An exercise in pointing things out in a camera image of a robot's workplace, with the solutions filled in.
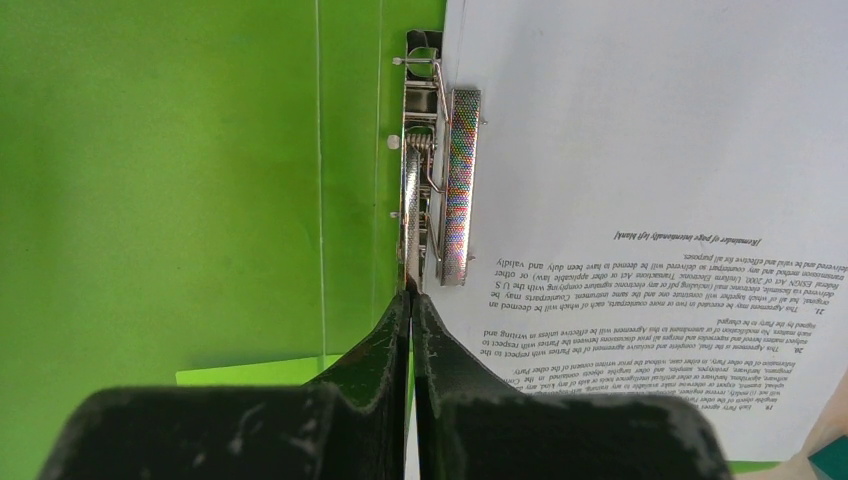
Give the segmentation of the white printed paper sheet front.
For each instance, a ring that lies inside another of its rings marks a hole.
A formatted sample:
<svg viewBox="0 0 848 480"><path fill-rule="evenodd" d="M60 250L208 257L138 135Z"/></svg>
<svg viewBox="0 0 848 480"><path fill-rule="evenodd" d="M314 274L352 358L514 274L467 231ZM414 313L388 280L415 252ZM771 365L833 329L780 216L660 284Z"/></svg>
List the white printed paper sheet front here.
<svg viewBox="0 0 848 480"><path fill-rule="evenodd" d="M847 5L451 1L481 94L449 331L525 394L670 394L756 479L847 427Z"/></svg>

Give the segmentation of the green plastic clip folder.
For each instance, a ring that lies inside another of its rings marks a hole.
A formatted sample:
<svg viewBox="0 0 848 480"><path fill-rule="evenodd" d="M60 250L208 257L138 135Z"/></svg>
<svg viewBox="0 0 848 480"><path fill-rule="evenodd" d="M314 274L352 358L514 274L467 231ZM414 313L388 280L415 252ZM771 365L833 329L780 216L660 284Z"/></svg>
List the green plastic clip folder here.
<svg viewBox="0 0 848 480"><path fill-rule="evenodd" d="M332 355L396 285L401 69L441 1L1 5L1 475L179 371Z"/></svg>

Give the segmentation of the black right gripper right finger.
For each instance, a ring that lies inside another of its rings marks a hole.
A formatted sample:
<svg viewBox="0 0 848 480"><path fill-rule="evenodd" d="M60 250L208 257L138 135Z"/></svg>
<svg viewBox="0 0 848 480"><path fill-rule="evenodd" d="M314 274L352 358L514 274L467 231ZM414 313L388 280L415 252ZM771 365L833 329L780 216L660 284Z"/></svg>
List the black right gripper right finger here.
<svg viewBox="0 0 848 480"><path fill-rule="evenodd" d="M529 395L411 300L423 479L729 479L710 424L665 395Z"/></svg>

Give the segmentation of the chrome folder clip mechanism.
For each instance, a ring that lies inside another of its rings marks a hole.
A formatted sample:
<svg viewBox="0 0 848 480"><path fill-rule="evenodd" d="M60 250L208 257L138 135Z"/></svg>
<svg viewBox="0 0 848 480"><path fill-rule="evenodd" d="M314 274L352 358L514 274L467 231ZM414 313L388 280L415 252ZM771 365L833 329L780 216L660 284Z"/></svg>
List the chrome folder clip mechanism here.
<svg viewBox="0 0 848 480"><path fill-rule="evenodd" d="M400 282L421 290L427 272L438 285L467 279L475 167L483 95L449 88L442 67L443 34L414 29L394 58L403 69L402 130L388 139L401 154L397 247Z"/></svg>

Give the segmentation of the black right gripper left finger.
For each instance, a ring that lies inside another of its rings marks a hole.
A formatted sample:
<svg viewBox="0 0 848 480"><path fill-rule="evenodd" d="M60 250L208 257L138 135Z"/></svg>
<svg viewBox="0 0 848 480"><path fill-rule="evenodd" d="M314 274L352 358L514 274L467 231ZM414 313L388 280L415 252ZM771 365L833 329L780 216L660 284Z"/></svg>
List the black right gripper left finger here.
<svg viewBox="0 0 848 480"><path fill-rule="evenodd" d="M410 297L304 385L122 387L67 420L43 479L400 479Z"/></svg>

